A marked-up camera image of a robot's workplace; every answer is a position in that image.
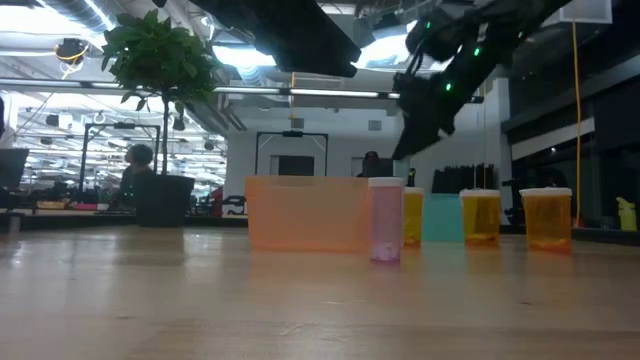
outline table surface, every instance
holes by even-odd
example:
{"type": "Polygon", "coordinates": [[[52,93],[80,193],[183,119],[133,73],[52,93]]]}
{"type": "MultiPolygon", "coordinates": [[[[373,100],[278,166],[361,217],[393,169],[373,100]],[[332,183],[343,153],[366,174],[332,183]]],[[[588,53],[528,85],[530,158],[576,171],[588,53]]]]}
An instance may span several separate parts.
{"type": "Polygon", "coordinates": [[[246,229],[0,237],[2,360],[638,359],[640,249],[426,244],[401,265],[246,229]]]}

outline black plant pot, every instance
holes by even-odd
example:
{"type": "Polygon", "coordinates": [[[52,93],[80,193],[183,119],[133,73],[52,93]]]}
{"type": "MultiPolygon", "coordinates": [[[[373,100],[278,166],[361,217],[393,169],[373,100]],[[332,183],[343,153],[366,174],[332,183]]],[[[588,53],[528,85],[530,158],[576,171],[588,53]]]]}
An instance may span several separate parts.
{"type": "Polygon", "coordinates": [[[181,227],[195,179],[173,175],[134,178],[136,220],[142,227],[181,227]]]}

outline tree trunk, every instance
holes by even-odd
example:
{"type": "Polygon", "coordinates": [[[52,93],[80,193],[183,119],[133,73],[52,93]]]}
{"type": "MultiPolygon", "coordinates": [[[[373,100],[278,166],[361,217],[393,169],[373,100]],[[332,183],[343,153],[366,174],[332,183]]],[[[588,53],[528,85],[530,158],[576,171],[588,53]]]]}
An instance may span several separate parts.
{"type": "Polygon", "coordinates": [[[162,124],[162,175],[167,175],[167,163],[169,161],[167,142],[169,138],[169,99],[162,96],[164,103],[164,119],[162,124]]]}

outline person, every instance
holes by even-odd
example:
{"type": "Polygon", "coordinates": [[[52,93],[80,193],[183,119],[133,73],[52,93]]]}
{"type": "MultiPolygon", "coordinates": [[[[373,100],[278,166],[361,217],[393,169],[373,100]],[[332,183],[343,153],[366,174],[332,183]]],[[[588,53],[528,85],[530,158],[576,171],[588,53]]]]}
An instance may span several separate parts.
{"type": "Polygon", "coordinates": [[[153,161],[153,150],[150,147],[137,144],[133,145],[124,156],[129,166],[122,173],[122,181],[120,182],[120,190],[117,193],[118,207],[133,206],[134,179],[140,179],[153,175],[153,170],[149,164],[153,161]]]}
{"type": "Polygon", "coordinates": [[[357,177],[377,177],[380,167],[380,158],[375,151],[369,151],[362,160],[362,172],[357,177]]]}
{"type": "Polygon", "coordinates": [[[0,140],[4,134],[4,100],[0,97],[0,140]]]}

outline potted plant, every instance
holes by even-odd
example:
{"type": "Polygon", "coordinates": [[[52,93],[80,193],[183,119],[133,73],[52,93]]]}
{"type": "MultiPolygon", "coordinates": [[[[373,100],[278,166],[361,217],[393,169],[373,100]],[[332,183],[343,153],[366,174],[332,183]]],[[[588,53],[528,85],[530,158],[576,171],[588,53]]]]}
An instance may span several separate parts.
{"type": "Polygon", "coordinates": [[[178,117],[173,128],[184,129],[184,111],[194,101],[206,101],[215,88],[212,71],[219,66],[197,36],[184,28],[171,27],[171,19],[158,20],[158,10],[143,19],[129,14],[117,16],[120,24],[105,31],[104,71],[127,92],[122,103],[138,99],[137,111],[147,108],[148,99],[159,96],[164,105],[162,173],[134,180],[136,214],[141,226],[181,226],[189,206],[194,179],[167,174],[167,137],[170,104],[178,117]]]}

